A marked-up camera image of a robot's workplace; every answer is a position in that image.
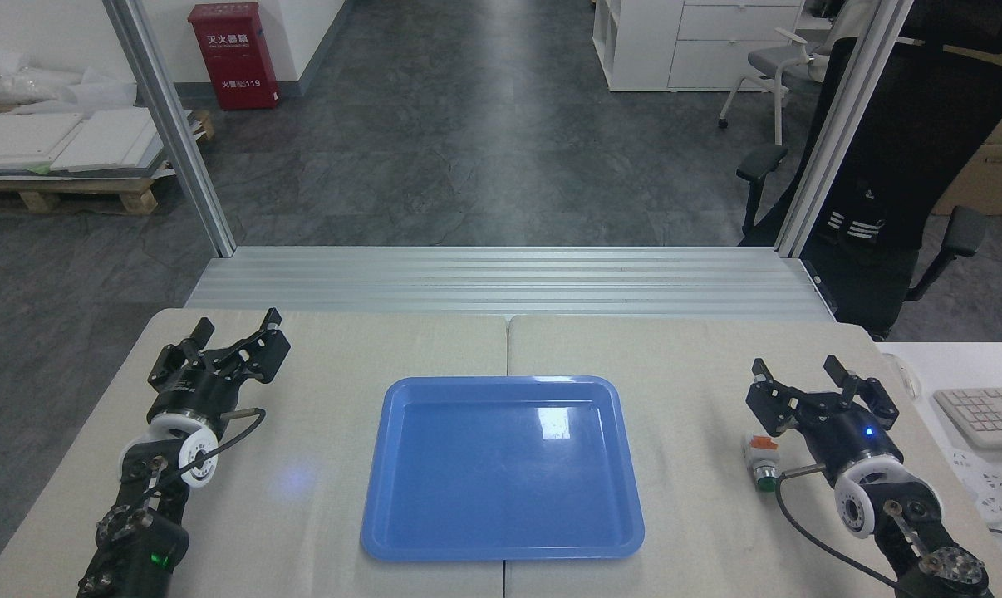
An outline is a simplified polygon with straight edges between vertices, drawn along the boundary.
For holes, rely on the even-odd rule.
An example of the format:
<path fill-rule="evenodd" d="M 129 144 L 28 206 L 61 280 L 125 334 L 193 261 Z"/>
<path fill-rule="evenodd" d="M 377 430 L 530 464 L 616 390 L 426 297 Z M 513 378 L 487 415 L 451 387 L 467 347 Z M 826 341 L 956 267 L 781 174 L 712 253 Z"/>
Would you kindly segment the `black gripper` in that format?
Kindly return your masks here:
<path fill-rule="evenodd" d="M 778 382 L 762 357 L 753 360 L 753 383 L 745 404 L 770 436 L 786 430 L 810 429 L 810 454 L 825 466 L 823 476 L 834 484 L 840 473 L 863 459 L 889 455 L 900 463 L 904 455 L 887 431 L 899 409 L 877 378 L 863 379 L 847 370 L 835 355 L 823 369 L 840 389 L 836 399 L 813 399 L 807 391 Z M 855 404 L 859 398 L 867 409 Z"/>
<path fill-rule="evenodd" d="M 148 374 L 148 384 L 158 391 L 148 420 L 163 413 L 182 414 L 204 421 L 213 430 L 227 428 L 221 414 L 238 405 L 238 384 L 247 379 L 272 383 L 291 350 L 280 329 L 282 319 L 278 309 L 269 309 L 257 332 L 228 347 L 206 351 L 207 371 L 194 370 L 201 366 L 204 348 L 215 331 L 209 318 L 202 317 L 184 340 L 160 350 Z"/>

